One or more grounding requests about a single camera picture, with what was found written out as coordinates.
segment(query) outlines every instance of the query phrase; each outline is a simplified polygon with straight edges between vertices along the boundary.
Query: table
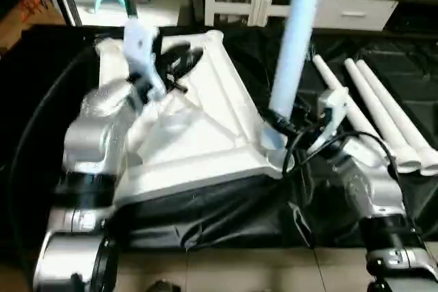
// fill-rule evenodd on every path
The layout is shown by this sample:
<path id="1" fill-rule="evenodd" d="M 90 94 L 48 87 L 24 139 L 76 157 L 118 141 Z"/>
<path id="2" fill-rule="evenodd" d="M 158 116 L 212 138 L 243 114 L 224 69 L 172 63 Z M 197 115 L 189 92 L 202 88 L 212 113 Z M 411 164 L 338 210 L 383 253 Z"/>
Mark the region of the table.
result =
<path id="1" fill-rule="evenodd" d="M 162 33 L 191 34 L 205 30 L 204 27 L 169 27 L 162 28 Z M 225 49 L 256 106 L 260 109 L 267 106 L 281 28 L 222 31 Z M 2 58 L 0 97 L 3 122 L 8 122 L 0 125 L 1 135 L 7 136 L 0 154 L 0 166 L 4 165 L 0 170 L 2 187 L 25 121 L 62 68 L 96 35 L 121 38 L 122 34 L 121 28 L 34 27 Z M 358 31 L 315 30 L 312 37 L 316 52 L 350 88 L 362 109 L 363 103 L 342 62 L 346 57 L 366 58 L 395 97 L 402 100 L 408 115 L 435 148 L 438 147 L 436 42 L 436 36 Z M 60 174 L 64 132 L 77 115 L 82 96 L 97 86 L 98 74 L 99 60 L 95 55 L 62 86 L 25 147 L 13 195 L 17 204 L 20 202 L 17 220 L 22 224 L 27 245 L 40 245 L 51 206 L 50 192 Z M 312 103 L 325 89 L 313 64 L 306 63 L 299 94 Z M 407 209 L 429 241 L 438 240 L 437 183 L 437 177 L 419 174 L 403 175 L 401 182 Z M 316 245 L 361 246 L 357 218 L 339 179 L 319 158 L 287 183 L 268 179 L 248 180 L 238 186 L 225 183 L 126 206 L 115 216 L 112 228 L 124 249 L 284 248 L 303 245 L 297 230 L 297 225 L 302 224 L 300 216 L 300 220 L 310 225 Z M 0 241 L 8 240 L 6 231 Z"/>

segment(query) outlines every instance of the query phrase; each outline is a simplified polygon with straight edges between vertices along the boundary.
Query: floor tile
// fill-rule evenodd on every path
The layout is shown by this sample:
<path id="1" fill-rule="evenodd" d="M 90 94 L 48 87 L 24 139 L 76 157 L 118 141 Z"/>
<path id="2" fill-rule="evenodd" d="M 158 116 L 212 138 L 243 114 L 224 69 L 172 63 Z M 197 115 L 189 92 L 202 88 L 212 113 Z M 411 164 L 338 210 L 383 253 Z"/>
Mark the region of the floor tile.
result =
<path id="1" fill-rule="evenodd" d="M 373 281 L 365 265 L 321 265 L 320 270 L 326 292 L 367 291 Z"/>
<path id="2" fill-rule="evenodd" d="M 320 265 L 364 265 L 366 264 L 366 249 L 363 248 L 318 248 L 316 258 Z"/>
<path id="3" fill-rule="evenodd" d="M 162 272 L 185 272 L 188 256 L 185 252 L 173 253 L 125 253 L 120 255 L 119 272 L 142 272 L 155 274 Z"/>
<path id="4" fill-rule="evenodd" d="M 227 267 L 230 264 L 253 267 L 289 267 L 315 265 L 313 250 L 290 249 L 205 249 L 189 253 L 189 267 Z"/>
<path id="5" fill-rule="evenodd" d="M 234 267 L 206 266 L 188 270 L 188 292 L 324 292 L 317 266 Z"/>
<path id="6" fill-rule="evenodd" d="M 155 274 L 119 272 L 114 292 L 145 292 L 153 283 L 158 280 L 166 280 L 181 287 L 185 292 L 187 273 L 183 272 L 162 272 Z"/>

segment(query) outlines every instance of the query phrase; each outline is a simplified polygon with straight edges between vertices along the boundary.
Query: black cable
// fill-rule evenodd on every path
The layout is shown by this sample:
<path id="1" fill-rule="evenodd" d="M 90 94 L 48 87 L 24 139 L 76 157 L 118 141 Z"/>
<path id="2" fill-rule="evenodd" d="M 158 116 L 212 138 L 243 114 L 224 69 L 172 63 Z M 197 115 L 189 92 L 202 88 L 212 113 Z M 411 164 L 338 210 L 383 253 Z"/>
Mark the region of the black cable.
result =
<path id="1" fill-rule="evenodd" d="M 399 183 L 400 177 L 398 176 L 398 172 L 397 172 L 397 164 L 396 164 L 394 158 L 392 157 L 391 152 L 388 150 L 388 147 L 386 147 L 385 143 L 383 143 L 383 141 L 380 138 L 378 138 L 370 133 L 366 133 L 365 131 L 346 131 L 345 133 L 340 133 L 339 135 L 336 135 L 331 140 L 328 140 L 327 142 L 323 143 L 323 145 L 321 145 L 321 147 L 319 147 L 319 149 L 312 152 L 306 159 L 301 161 L 293 169 L 291 169 L 289 172 L 287 172 L 286 175 L 289 176 L 292 173 L 294 173 L 295 171 L 297 171 L 298 169 L 301 169 L 301 167 L 303 167 L 307 162 L 309 162 L 311 159 L 313 159 L 319 152 L 321 152 L 325 148 L 333 145 L 335 142 L 338 142 L 339 140 L 342 140 L 345 137 L 359 137 L 361 135 L 368 136 L 368 137 L 372 138 L 373 140 L 375 140 L 376 142 L 378 142 L 378 144 L 383 149 L 383 151 L 385 152 L 385 154 L 389 160 L 389 167 L 391 168 L 390 174 L 393 175 L 395 180 Z"/>
<path id="2" fill-rule="evenodd" d="M 294 153 L 296 146 L 298 145 L 298 143 L 300 142 L 300 140 L 302 139 L 302 137 L 308 133 L 309 131 L 311 131 L 312 129 L 316 128 L 317 125 L 312 125 L 309 127 L 304 128 L 303 130 L 301 130 L 298 135 L 295 137 L 294 141 L 292 142 L 292 144 L 290 146 L 287 147 L 287 152 L 285 155 L 285 160 L 283 162 L 283 169 L 281 170 L 281 173 L 283 175 L 283 177 L 287 176 L 287 166 L 289 165 L 289 161 L 290 158 L 292 156 L 292 154 Z"/>
<path id="3" fill-rule="evenodd" d="M 46 106 L 46 104 L 52 99 L 52 97 L 55 95 L 55 91 L 58 89 L 59 85 L 65 78 L 68 76 L 72 68 L 81 60 L 81 58 L 94 50 L 94 45 L 86 46 L 84 49 L 82 49 L 71 61 L 68 63 L 67 67 L 62 71 L 62 73 L 59 75 L 59 77 L 53 82 L 52 86 L 49 88 L 47 93 L 44 95 L 44 97 L 39 102 L 38 106 L 35 108 L 32 117 L 27 121 L 26 127 L 23 131 L 23 134 L 21 135 L 21 138 L 18 142 L 18 146 L 15 149 L 14 157 L 12 158 L 11 167 L 10 167 L 10 173 L 8 177 L 8 184 L 7 184 L 7 204 L 8 204 L 8 215 L 9 219 L 11 221 L 11 228 L 12 228 L 12 234 L 13 239 L 15 242 L 15 246 L 18 252 L 18 257 L 21 262 L 21 265 L 23 267 L 24 275 L 27 280 L 27 284 L 30 291 L 33 291 L 33 271 L 29 267 L 29 263 L 27 262 L 26 256 L 25 256 L 25 248 L 23 245 L 23 241 L 21 240 L 21 232 L 20 228 L 18 226 L 18 223 L 15 220 L 14 216 L 14 204 L 12 200 L 12 185 L 14 182 L 14 176 L 15 171 L 17 169 L 18 164 L 18 158 L 20 155 L 20 152 L 22 148 L 25 145 L 25 142 L 27 141 L 31 130 L 33 126 L 35 125 L 36 119 L 40 115 L 40 112 Z"/>

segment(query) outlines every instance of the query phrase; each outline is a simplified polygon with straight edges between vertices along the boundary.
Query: robotic arm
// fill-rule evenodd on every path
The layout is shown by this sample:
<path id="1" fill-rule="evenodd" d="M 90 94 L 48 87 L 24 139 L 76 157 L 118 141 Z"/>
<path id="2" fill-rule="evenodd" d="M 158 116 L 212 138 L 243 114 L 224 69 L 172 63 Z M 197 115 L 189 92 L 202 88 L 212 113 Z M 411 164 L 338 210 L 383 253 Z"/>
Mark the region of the robotic arm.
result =
<path id="1" fill-rule="evenodd" d="M 344 90 L 327 91 L 320 98 L 319 118 L 326 125 L 319 135 L 309 130 L 301 147 L 309 154 L 336 136 L 346 115 Z M 273 127 L 295 137 L 297 130 L 286 119 L 271 121 Z M 341 178 L 357 212 L 361 236 L 367 249 L 368 272 L 376 278 L 368 291 L 438 291 L 438 267 L 407 215 L 402 190 L 387 162 L 357 137 L 347 137 L 322 152 Z"/>
<path id="2" fill-rule="evenodd" d="M 64 138 L 65 175 L 55 188 L 47 233 L 34 274 L 34 290 L 112 291 L 118 252 L 107 232 L 122 172 L 125 136 L 149 101 L 158 101 L 196 65 L 202 49 L 179 44 L 155 62 L 157 30 L 136 21 L 125 29 L 130 78 L 91 91 Z"/>

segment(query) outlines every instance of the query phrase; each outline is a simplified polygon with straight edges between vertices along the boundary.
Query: cabinet drawer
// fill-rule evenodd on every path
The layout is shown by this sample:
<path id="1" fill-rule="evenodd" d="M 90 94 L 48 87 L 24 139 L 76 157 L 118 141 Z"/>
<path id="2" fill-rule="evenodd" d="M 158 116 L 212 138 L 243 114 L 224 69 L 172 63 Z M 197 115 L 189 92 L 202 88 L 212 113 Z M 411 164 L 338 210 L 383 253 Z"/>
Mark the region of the cabinet drawer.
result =
<path id="1" fill-rule="evenodd" d="M 393 0 L 320 0 L 313 26 L 381 31 L 396 6 Z"/>

